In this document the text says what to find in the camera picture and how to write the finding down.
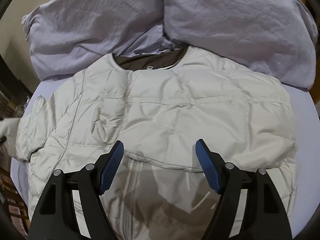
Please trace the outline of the lavender pillow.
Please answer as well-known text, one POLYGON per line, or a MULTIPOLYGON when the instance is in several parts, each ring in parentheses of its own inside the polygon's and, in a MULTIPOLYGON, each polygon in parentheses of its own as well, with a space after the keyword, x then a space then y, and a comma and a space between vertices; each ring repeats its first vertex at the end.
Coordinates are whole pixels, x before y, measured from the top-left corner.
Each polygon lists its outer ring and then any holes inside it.
POLYGON ((163 0, 50 0, 23 16, 33 68, 44 80, 74 74, 112 53, 178 48, 164 32, 163 0))
POLYGON ((314 83, 318 31, 300 0, 164 0, 164 29, 282 83, 314 83))

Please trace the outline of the cream white puffer jacket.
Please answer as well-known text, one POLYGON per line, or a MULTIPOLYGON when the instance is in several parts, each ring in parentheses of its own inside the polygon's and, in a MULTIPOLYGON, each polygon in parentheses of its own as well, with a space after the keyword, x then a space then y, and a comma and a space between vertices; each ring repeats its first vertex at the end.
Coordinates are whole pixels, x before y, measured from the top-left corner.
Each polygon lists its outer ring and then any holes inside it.
POLYGON ((196 47, 137 67, 107 54, 27 116, 1 121, 9 155, 29 164, 29 215, 55 170, 78 171, 121 141, 124 157, 101 197, 118 238, 200 239, 219 198, 195 155, 199 139, 242 170, 265 168, 291 213, 295 119, 278 79, 196 47))

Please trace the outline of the left lavender pillow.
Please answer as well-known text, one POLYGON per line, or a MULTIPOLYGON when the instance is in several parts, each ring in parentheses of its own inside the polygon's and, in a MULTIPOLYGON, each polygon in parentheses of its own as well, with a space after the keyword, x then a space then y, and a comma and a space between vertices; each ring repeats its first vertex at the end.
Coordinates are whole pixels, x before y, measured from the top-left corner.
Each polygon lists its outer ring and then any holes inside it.
POLYGON ((112 53, 178 48, 164 32, 163 0, 50 0, 23 16, 33 68, 44 80, 74 74, 112 53))

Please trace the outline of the right lavender pillow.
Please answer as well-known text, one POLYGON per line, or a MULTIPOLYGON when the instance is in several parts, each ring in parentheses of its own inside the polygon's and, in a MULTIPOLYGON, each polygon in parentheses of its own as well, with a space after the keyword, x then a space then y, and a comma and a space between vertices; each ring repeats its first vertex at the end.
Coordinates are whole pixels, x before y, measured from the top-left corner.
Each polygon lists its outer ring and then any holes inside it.
POLYGON ((300 0, 164 0, 164 29, 282 83, 314 83, 318 31, 300 0))

